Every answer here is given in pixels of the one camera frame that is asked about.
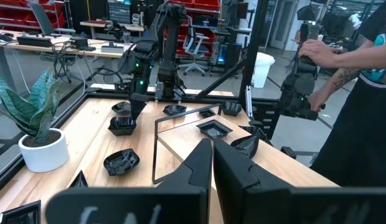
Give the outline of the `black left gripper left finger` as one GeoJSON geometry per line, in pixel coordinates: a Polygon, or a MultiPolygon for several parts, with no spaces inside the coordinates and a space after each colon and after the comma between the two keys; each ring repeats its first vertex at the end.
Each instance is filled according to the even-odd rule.
{"type": "Polygon", "coordinates": [[[45,209],[48,224],[208,224],[212,143],[202,139],[156,187],[71,188],[45,209]]]}

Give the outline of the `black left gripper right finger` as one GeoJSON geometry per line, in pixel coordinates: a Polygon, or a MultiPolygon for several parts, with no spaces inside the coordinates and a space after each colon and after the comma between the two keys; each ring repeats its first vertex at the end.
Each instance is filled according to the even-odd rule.
{"type": "Polygon", "coordinates": [[[386,188],[294,187],[222,139],[214,179],[225,224],[386,224],[386,188]]]}

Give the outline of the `teardrop-shaped black plate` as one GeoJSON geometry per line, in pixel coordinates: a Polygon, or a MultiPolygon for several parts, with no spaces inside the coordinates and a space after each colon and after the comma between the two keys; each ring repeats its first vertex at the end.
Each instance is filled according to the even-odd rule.
{"type": "Polygon", "coordinates": [[[69,187],[70,188],[88,187],[88,182],[82,170],[77,174],[76,178],[74,178],[74,180],[72,181],[69,187]]]}
{"type": "Polygon", "coordinates": [[[234,147],[237,151],[252,159],[257,153],[259,140],[259,134],[252,134],[250,136],[245,136],[243,138],[236,139],[231,142],[230,145],[234,147]]]}

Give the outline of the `small square black plate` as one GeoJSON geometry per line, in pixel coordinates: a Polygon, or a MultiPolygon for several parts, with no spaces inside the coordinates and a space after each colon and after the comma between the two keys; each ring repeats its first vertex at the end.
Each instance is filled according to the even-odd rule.
{"type": "Polygon", "coordinates": [[[40,224],[41,200],[0,214],[0,224],[40,224]]]}
{"type": "Polygon", "coordinates": [[[222,138],[231,133],[233,130],[226,127],[224,124],[219,121],[213,119],[211,121],[198,124],[196,126],[199,128],[200,132],[211,139],[222,138]]]}

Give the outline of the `person's forearm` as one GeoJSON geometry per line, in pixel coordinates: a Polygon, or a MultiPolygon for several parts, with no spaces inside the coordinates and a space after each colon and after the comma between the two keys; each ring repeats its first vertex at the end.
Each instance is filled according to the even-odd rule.
{"type": "Polygon", "coordinates": [[[325,103],[334,92],[342,88],[346,83],[357,78],[359,74],[359,69],[339,69],[319,91],[321,93],[321,103],[325,103]]]}
{"type": "Polygon", "coordinates": [[[335,55],[332,65],[337,68],[386,68],[386,44],[335,55]]]}

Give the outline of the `white box device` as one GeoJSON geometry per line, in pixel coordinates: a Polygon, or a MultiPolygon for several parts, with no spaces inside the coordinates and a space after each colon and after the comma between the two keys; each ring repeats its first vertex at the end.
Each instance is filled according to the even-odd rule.
{"type": "Polygon", "coordinates": [[[123,54],[125,52],[122,45],[102,45],[101,51],[104,53],[123,54]]]}

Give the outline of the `wooden shelf with black legs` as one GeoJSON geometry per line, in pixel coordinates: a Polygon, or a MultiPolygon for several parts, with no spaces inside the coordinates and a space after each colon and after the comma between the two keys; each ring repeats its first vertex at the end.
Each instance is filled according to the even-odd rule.
{"type": "MultiPolygon", "coordinates": [[[[195,112],[160,122],[158,124],[159,145],[164,146],[178,161],[182,162],[201,139],[205,138],[205,135],[199,131],[197,125],[213,119],[232,130],[231,133],[222,138],[229,144],[238,138],[249,135],[247,131],[241,128],[249,122],[249,118],[244,112],[240,112],[236,117],[216,114],[209,118],[203,118],[198,112],[195,112]]],[[[336,186],[334,182],[283,154],[262,140],[259,141],[257,153],[252,161],[295,187],[336,186]]]]}

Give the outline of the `grey office chair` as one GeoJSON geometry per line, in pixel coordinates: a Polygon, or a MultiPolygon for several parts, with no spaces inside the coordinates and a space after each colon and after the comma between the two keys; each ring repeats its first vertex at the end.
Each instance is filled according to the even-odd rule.
{"type": "Polygon", "coordinates": [[[208,71],[208,67],[205,65],[200,65],[196,62],[198,58],[203,57],[205,54],[209,53],[209,49],[202,45],[204,40],[209,40],[207,36],[201,33],[197,33],[192,26],[191,16],[187,16],[188,21],[188,33],[184,40],[182,48],[184,52],[190,56],[193,56],[192,63],[182,63],[178,65],[178,68],[186,68],[183,72],[183,75],[187,75],[189,71],[199,71],[204,77],[205,73],[208,71]]]}

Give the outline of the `red bin shelving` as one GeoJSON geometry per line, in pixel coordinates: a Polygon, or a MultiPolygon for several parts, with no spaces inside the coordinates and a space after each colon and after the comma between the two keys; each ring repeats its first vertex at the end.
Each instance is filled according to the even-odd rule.
{"type": "Polygon", "coordinates": [[[0,29],[40,30],[29,3],[41,5],[54,28],[70,27],[67,0],[0,0],[0,29]]]}
{"type": "Polygon", "coordinates": [[[185,6],[187,15],[192,19],[192,27],[199,34],[208,37],[203,41],[209,53],[206,57],[213,55],[213,47],[216,41],[214,30],[219,26],[220,20],[220,0],[172,0],[174,3],[185,6]]]}

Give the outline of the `snake plant in white pot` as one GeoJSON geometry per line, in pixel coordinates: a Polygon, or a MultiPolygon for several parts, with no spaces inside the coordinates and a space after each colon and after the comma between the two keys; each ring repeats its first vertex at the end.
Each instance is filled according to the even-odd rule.
{"type": "Polygon", "coordinates": [[[44,71],[35,82],[28,99],[12,90],[0,77],[0,113],[11,119],[25,134],[18,142],[27,168],[32,172],[48,172],[64,165],[68,159],[63,131],[52,128],[59,105],[60,82],[44,71]]]}

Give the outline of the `grey laptop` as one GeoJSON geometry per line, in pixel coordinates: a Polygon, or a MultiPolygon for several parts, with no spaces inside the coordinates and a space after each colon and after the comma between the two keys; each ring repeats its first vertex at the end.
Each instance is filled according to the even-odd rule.
{"type": "Polygon", "coordinates": [[[75,30],[73,29],[54,28],[45,9],[40,4],[30,2],[27,5],[32,9],[32,12],[34,13],[44,35],[60,35],[61,32],[69,34],[75,33],[75,30]]]}

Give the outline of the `person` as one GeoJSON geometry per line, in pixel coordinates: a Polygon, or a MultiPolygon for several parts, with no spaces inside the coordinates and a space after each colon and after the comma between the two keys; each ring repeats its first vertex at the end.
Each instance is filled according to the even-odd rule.
{"type": "MultiPolygon", "coordinates": [[[[386,0],[359,33],[358,49],[386,44],[386,0]]],[[[311,169],[340,186],[386,187],[386,68],[353,69],[360,74],[311,169]]]]}

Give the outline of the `black power strip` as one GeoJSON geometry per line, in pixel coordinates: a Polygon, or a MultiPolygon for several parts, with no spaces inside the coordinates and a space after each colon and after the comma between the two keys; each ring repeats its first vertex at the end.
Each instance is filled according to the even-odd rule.
{"type": "Polygon", "coordinates": [[[19,45],[30,45],[36,47],[51,47],[52,42],[50,38],[45,37],[30,37],[30,36],[19,36],[17,37],[19,45]]]}

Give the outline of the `wooden desk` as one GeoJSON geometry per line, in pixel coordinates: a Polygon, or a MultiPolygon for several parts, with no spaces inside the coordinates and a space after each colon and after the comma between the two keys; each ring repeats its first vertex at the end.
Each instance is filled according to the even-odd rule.
{"type": "MultiPolygon", "coordinates": [[[[10,33],[14,35],[14,40],[12,42],[0,42],[0,76],[2,79],[13,89],[17,90],[14,79],[12,77],[12,73],[10,71],[4,49],[17,49],[17,50],[28,50],[33,52],[51,52],[53,49],[60,50],[62,47],[62,43],[68,41],[70,38],[66,36],[61,37],[51,37],[49,39],[52,43],[50,47],[39,47],[39,46],[31,46],[31,45],[21,45],[18,43],[17,38],[23,36],[22,32],[16,32],[11,30],[4,30],[3,32],[10,33]]],[[[113,53],[113,52],[102,52],[101,46],[104,45],[106,41],[104,40],[95,40],[88,39],[88,44],[92,47],[96,47],[94,51],[85,51],[78,50],[74,48],[65,49],[66,54],[73,55],[86,55],[93,57],[105,57],[105,58],[121,58],[122,53],[113,53]]]]}

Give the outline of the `person's hand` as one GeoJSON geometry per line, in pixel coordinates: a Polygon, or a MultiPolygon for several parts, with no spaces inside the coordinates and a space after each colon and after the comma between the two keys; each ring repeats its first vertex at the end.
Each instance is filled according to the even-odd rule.
{"type": "Polygon", "coordinates": [[[331,48],[320,40],[307,40],[305,41],[299,52],[298,56],[310,58],[316,65],[321,67],[333,67],[336,62],[336,55],[331,48]]]}
{"type": "Polygon", "coordinates": [[[308,97],[308,102],[311,105],[311,110],[320,112],[322,110],[322,105],[329,98],[329,93],[324,90],[318,90],[308,97]]]}

